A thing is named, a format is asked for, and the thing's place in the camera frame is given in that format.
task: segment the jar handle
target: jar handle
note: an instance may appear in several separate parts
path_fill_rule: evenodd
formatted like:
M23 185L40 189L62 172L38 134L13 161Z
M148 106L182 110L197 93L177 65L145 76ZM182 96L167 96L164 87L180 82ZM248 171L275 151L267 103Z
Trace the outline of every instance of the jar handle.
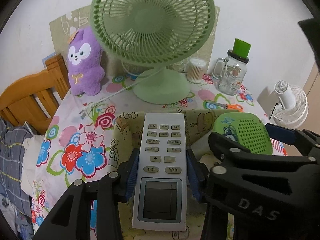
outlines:
M219 62L219 61L224 61L224 60L225 60L225 58L218 58L218 59L216 60L216 62L215 62L215 64L214 64L214 67L213 67L213 70L212 70L212 77L213 77L213 79L218 79L218 78L219 78L221 72L220 72L218 75L216 75L216 74L215 74L215 70L216 70L216 67L217 67L218 62Z

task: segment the silver bolt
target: silver bolt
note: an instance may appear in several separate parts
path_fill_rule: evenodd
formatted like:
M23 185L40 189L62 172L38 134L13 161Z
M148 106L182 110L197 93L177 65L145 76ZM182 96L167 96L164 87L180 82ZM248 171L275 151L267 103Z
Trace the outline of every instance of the silver bolt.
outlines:
M230 152L233 152L233 153L238 153L238 152L240 152L240 149L238 149L238 148L231 148L229 151L230 151Z
M73 184L74 184L75 186L80 186L80 185L82 184L82 179L76 179L76 180L73 182Z
M119 175L119 174L118 174L118 172L116 172L116 171L113 171L113 172L110 172L110 173L109 173L109 177L110 177L110 178L116 178L116 177L118 177L118 175Z
M218 175L225 174L227 172L227 169L222 166L215 166L212 168L212 172Z

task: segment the cotton swab container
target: cotton swab container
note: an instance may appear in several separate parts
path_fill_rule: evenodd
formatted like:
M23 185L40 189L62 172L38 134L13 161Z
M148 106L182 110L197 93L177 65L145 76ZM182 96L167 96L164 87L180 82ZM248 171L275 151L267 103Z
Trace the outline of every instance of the cotton swab container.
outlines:
M187 79L191 83L200 83L207 70L207 62L197 57L188 58Z

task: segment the white wall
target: white wall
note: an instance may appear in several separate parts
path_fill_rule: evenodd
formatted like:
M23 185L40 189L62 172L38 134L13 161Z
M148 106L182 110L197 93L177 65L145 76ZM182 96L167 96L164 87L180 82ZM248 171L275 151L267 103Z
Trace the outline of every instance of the white wall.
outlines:
M41 59L54 51L49 22L91 1L20 3L0 34L0 93L15 80L43 69ZM266 87L272 90L279 79L304 85L314 58L297 25L311 17L301 0L215 0L215 4L221 12L210 68L216 58L226 56L234 38L240 38L252 44L245 84L255 97Z

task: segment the white letter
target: white letter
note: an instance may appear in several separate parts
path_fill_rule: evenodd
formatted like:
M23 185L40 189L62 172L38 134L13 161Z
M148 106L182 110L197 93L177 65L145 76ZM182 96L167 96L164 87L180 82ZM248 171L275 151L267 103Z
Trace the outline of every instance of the white letter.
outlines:
M252 213L258 213L259 216L262 216L263 206L258 206Z
M249 200L242 198L239 203L239 207L247 209L250 206Z
M267 219L269 219L269 220L276 220L277 219L277 216L275 215L275 214L280 214L280 212L279 211L275 211L275 210L273 210L273 211L271 211L270 212L270 216L272 216L272 217L267 217Z

